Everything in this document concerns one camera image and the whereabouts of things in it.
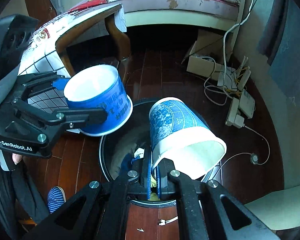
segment bed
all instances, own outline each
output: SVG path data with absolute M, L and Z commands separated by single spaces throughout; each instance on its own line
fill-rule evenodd
M 75 74 L 66 47 L 110 34 L 117 47 L 121 71 L 127 80 L 130 40 L 127 27 L 153 24 L 183 24 L 226 31 L 242 20 L 245 0 L 90 0 L 41 26 L 23 54 L 19 74 L 57 71 L 66 77 Z M 239 28 L 227 41 L 229 52 Z M 62 91 L 52 90 L 28 100 L 48 113 L 66 108 Z
M 245 0 L 90 0 L 68 13 L 91 11 L 107 5 L 122 4 L 127 27 L 152 24 L 184 24 L 227 31 L 242 20 Z M 230 37 L 231 51 L 239 28 Z M 91 39 L 83 34 L 74 43 Z

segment white cable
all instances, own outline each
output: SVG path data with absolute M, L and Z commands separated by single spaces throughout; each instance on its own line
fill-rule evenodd
M 177 219 L 178 219 L 178 217 L 175 217 L 175 218 L 172 218 L 172 219 L 169 219 L 169 220 L 160 219 L 159 220 L 159 226 L 164 226 L 164 225 L 166 225 L 168 223 L 176 221 Z
M 209 90 L 209 91 L 211 91 L 211 92 L 215 92 L 215 93 L 218 93 L 218 94 L 224 94 L 223 89 L 222 89 L 221 87 L 214 86 L 214 85 L 208 85 L 208 86 L 206 85 L 207 82 L 208 82 L 208 80 L 209 80 L 210 77 L 214 74 L 214 72 L 215 72 L 215 70 L 216 70 L 216 61 L 214 60 L 214 58 L 208 57 L 208 56 L 201 57 L 201 58 L 207 58 L 207 59 L 211 59 L 211 60 L 213 61 L 213 70 L 212 70 L 211 75 L 205 80 L 205 82 L 204 82 L 204 84 L 203 84 L 203 87 L 204 87 L 203 92 L 204 92 L 204 94 L 206 95 L 207 99 L 209 99 L 212 103 L 214 103 L 215 105 L 218 105 L 218 106 L 224 106 L 224 105 L 226 104 L 227 98 L 226 98 L 226 100 L 224 101 L 223 104 L 220 104 L 220 103 L 217 103 L 217 102 L 213 101 L 213 100 L 207 95 L 207 92 L 206 92 L 206 90 Z M 215 89 L 219 89 L 219 90 L 221 90 L 222 92 L 221 92 L 221 91 L 215 91 L 215 90 L 209 89 L 210 87 L 211 87 L 211 88 L 215 88 Z
M 225 66 L 225 71 L 223 73 L 223 86 L 222 86 L 222 88 L 223 88 L 224 93 L 229 98 L 232 98 L 232 97 L 224 89 L 224 84 L 225 84 L 225 81 L 226 81 L 226 70 L 227 70 L 227 67 L 226 67 L 227 66 L 227 62 L 226 62 L 226 37 L 227 37 L 228 33 L 233 31 L 238 26 L 243 25 L 248 20 L 248 18 L 250 16 L 252 5 L 253 5 L 253 0 L 251 0 L 251 4 L 250 4 L 250 7 L 249 7 L 249 13 L 246 16 L 246 18 L 242 22 L 233 25 L 229 30 L 226 31 L 225 35 L 223 36 L 223 47 L 222 47 L 222 49 L 223 49 L 223 62 L 224 62 L 224 66 Z
M 263 139 L 266 140 L 266 143 L 268 145 L 268 150 L 269 150 L 268 158 L 266 159 L 266 161 L 264 163 L 256 163 L 257 165 L 263 165 L 263 164 L 265 164 L 268 161 L 269 157 L 270 157 L 270 145 L 269 145 L 268 140 L 263 135 L 261 135 L 260 133 L 256 132 L 255 130 L 251 129 L 250 127 L 248 127 L 246 125 L 244 125 L 244 127 L 247 128 L 247 129 L 249 129 L 250 131 L 253 131 L 254 133 L 256 133 L 257 135 L 261 136 Z
M 253 0 L 251 0 L 251 4 L 250 4 L 250 7 L 249 7 L 249 13 L 248 13 L 248 15 L 246 16 L 246 18 L 245 18 L 242 22 L 233 25 L 229 30 L 226 31 L 225 35 L 223 36 L 222 49 L 223 49 L 223 62 L 224 62 L 224 68 L 225 68 L 225 70 L 224 70 L 224 73 L 223 73 L 223 84 L 222 84 L 222 86 L 221 86 L 221 87 L 213 86 L 213 85 L 205 86 L 206 83 L 204 83 L 204 94 L 205 94 L 205 96 L 206 96 L 212 103 L 214 103 L 215 105 L 218 105 L 218 106 L 224 106 L 224 105 L 226 104 L 226 102 L 227 102 L 227 98 L 233 99 L 233 97 L 230 95 L 230 93 L 228 93 L 228 92 L 225 90 L 225 87 L 224 87 L 225 82 L 226 82 L 226 70 L 227 70 L 227 67 L 226 67 L 226 66 L 227 66 L 227 63 L 226 63 L 226 37 L 227 37 L 227 35 L 228 35 L 231 31 L 233 31 L 233 30 L 234 30 L 235 28 L 237 28 L 238 26 L 243 25 L 243 24 L 248 20 L 248 18 L 249 18 L 249 16 L 250 16 L 251 9 L 252 9 L 252 5 L 253 5 Z M 215 70 L 216 70 L 216 62 L 215 62 L 215 60 L 214 60 L 213 58 L 211 58 L 211 57 L 202 57 L 202 58 L 210 58 L 210 59 L 212 59 L 213 62 L 214 62 L 213 71 L 212 71 L 211 75 L 206 79 L 206 82 L 207 82 L 207 81 L 210 79 L 210 77 L 214 74 L 214 72 L 215 72 Z M 216 89 L 221 90 L 221 92 L 220 92 L 220 91 L 211 90 L 211 89 L 209 89 L 209 88 L 216 88 Z M 208 90 L 208 91 L 210 91 L 210 92 L 218 93 L 218 94 L 225 94 L 225 95 L 226 95 L 225 101 L 224 101 L 222 104 L 213 101 L 213 100 L 207 95 L 206 90 Z
M 223 163 L 223 164 L 221 165 L 221 167 L 220 167 L 219 170 L 216 172 L 216 174 L 214 174 L 214 176 L 212 177 L 212 179 L 214 179 L 214 177 L 218 174 L 218 172 L 221 170 L 221 168 L 223 167 L 223 165 L 225 165 L 225 164 L 227 163 L 227 161 L 229 161 L 229 160 L 231 160 L 233 157 L 236 157 L 236 156 L 241 155 L 241 154 L 249 154 L 249 155 L 251 155 L 251 153 L 238 153 L 238 154 L 236 154 L 236 155 L 233 155 L 232 157 L 230 157 L 229 159 L 227 159 L 227 160 L 225 161 L 225 163 Z
M 267 145 L 268 145 L 268 150 L 269 150 L 268 158 L 266 159 L 266 161 L 265 161 L 264 163 L 256 163 L 256 165 L 263 165 L 263 164 L 265 164 L 265 163 L 268 161 L 269 157 L 270 157 L 270 145 L 269 145 L 268 140 L 267 140 L 263 135 L 261 135 L 260 133 L 256 132 L 255 130 L 251 129 L 250 127 L 248 127 L 248 126 L 246 126 L 246 125 L 244 125 L 243 127 L 249 129 L 250 131 L 253 131 L 253 132 L 256 133 L 257 135 L 259 135 L 259 136 L 261 136 L 263 139 L 265 139 L 265 141 L 266 141 L 266 143 L 267 143 Z M 229 159 L 227 159 L 227 160 L 225 161 L 225 163 L 223 163 L 223 164 L 221 165 L 221 167 L 218 169 L 218 171 L 216 172 L 216 174 L 214 174 L 214 176 L 212 177 L 212 179 L 214 179 L 214 177 L 215 177 L 215 176 L 217 175 L 217 173 L 221 170 L 221 168 L 223 167 L 223 165 L 225 165 L 225 164 L 227 163 L 227 161 L 229 161 L 229 160 L 232 159 L 233 157 L 236 157 L 236 156 L 238 156 L 238 155 L 240 155 L 240 154 L 249 154 L 249 155 L 251 155 L 251 153 L 238 153 L 238 154 L 236 154 L 236 155 L 233 155 L 232 157 L 230 157 Z

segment paper cup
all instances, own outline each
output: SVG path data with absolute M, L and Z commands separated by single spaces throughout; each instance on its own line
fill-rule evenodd
M 163 159 L 176 170 L 197 179 L 226 154 L 226 143 L 178 98 L 164 98 L 149 112 L 153 169 Z
M 89 136 L 102 136 L 118 130 L 132 113 L 132 101 L 124 90 L 117 69 L 110 65 L 82 70 L 68 81 L 64 95 L 69 108 L 102 107 L 108 113 L 104 123 L 81 129 Z

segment chair leg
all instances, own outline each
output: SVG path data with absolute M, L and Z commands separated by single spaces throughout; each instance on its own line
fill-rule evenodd
M 67 51 L 64 50 L 63 52 L 59 53 L 59 57 L 60 57 L 63 65 L 65 65 L 66 70 L 69 72 L 70 76 L 73 77 L 75 75 L 75 71 L 74 71 L 73 66 L 70 62 Z
M 18 221 L 21 225 L 37 225 L 32 219 L 27 220 L 19 220 Z
M 131 54 L 130 38 L 121 32 L 114 21 L 114 14 L 105 18 L 106 29 L 117 46 L 117 59 L 119 60 L 118 72 L 125 86 L 129 75 L 129 56 Z

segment person's leg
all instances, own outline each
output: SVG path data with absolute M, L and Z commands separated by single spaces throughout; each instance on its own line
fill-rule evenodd
M 3 171 L 0 167 L 0 223 L 12 240 L 18 239 L 15 199 L 11 172 Z
M 11 172 L 11 179 L 17 200 L 32 220 L 40 223 L 50 212 L 23 161 Z

